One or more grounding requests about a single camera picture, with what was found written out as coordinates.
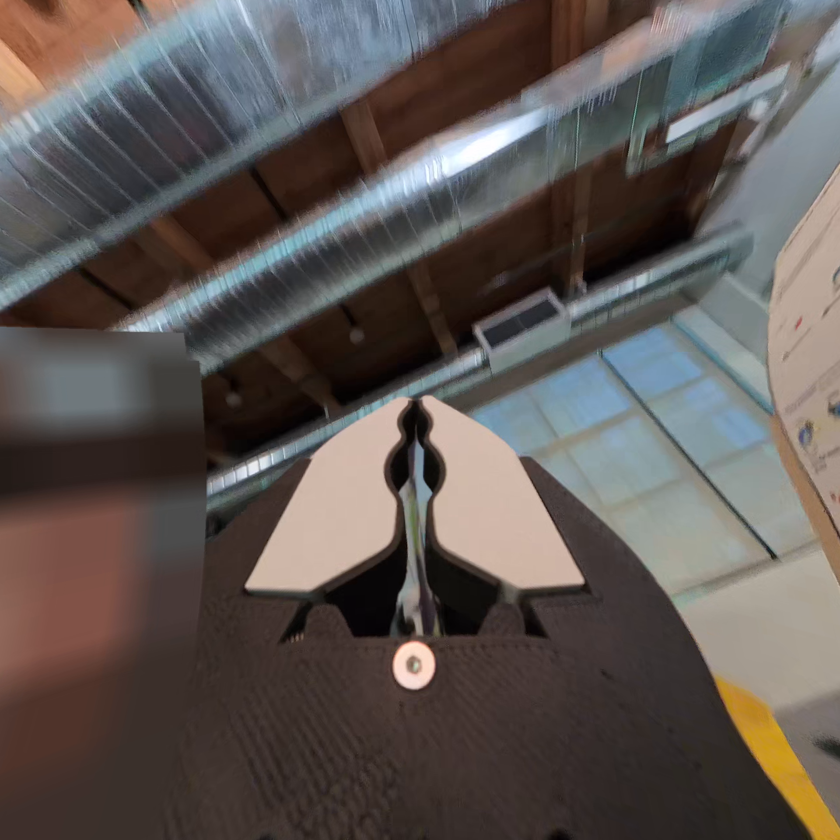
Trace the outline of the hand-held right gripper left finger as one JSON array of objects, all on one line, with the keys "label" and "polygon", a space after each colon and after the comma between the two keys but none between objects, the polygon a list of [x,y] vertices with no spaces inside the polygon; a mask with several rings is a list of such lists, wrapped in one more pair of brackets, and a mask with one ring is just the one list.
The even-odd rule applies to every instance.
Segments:
[{"label": "hand-held right gripper left finger", "polygon": [[397,397],[310,457],[245,583],[251,595],[326,595],[396,551],[404,535],[414,400]]}]

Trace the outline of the patterned origami paper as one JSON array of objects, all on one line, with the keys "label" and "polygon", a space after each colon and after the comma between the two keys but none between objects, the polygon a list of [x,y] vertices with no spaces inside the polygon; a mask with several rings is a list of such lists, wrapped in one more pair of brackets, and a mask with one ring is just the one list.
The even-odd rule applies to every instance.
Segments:
[{"label": "patterned origami paper", "polygon": [[396,599],[392,635],[440,635],[438,605],[427,580],[427,505],[432,491],[424,478],[424,449],[414,442],[407,450],[408,476],[399,489],[406,536],[406,574]]}]

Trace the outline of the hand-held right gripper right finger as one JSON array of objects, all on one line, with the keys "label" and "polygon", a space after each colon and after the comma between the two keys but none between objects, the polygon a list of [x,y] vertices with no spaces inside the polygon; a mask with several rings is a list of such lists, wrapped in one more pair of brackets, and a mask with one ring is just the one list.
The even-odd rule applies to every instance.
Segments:
[{"label": "hand-held right gripper right finger", "polygon": [[585,577],[516,451],[430,395],[419,401],[427,463],[427,557],[514,595],[578,592]]}]

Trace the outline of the white air vent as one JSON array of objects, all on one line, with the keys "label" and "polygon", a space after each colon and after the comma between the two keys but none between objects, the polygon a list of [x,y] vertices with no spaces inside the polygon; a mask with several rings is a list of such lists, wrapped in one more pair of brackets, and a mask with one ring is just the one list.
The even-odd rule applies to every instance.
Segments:
[{"label": "white air vent", "polygon": [[493,375],[516,369],[571,338],[569,309],[548,287],[472,325]]}]

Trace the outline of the silver air duct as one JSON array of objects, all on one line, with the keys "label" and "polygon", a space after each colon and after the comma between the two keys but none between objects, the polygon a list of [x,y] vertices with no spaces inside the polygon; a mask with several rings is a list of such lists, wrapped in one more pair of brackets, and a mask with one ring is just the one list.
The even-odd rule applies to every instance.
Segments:
[{"label": "silver air duct", "polygon": [[[570,311],[569,341],[603,330],[606,324],[684,289],[717,280],[753,250],[753,236],[729,224],[643,260],[597,283],[586,293],[562,301]],[[206,513],[214,515],[258,495],[299,458],[397,397],[432,395],[445,400],[476,388],[494,376],[474,338],[455,356],[426,365],[352,404],[335,418],[303,425],[212,474],[206,485]]]},{"label": "silver air duct", "polygon": [[[518,99],[550,58],[529,2],[201,2],[179,8],[2,124],[2,327],[110,330],[238,261],[371,182],[435,135]],[[668,3],[585,56],[603,73],[667,56],[700,81],[758,76],[788,2]],[[563,68],[575,63],[567,63]],[[488,314],[487,273],[541,264],[594,233],[595,278],[696,229],[690,187],[711,186],[725,147],[714,121],[668,144],[666,127],[594,160],[382,278],[350,302]]]},{"label": "silver air duct", "polygon": [[435,135],[371,182],[160,299],[113,332],[181,333],[195,355],[232,358],[435,254],[464,233],[614,150],[636,161],[654,129],[668,144],[786,81],[790,64],[750,79],[700,81],[689,59],[603,73],[588,55],[478,118]]}]

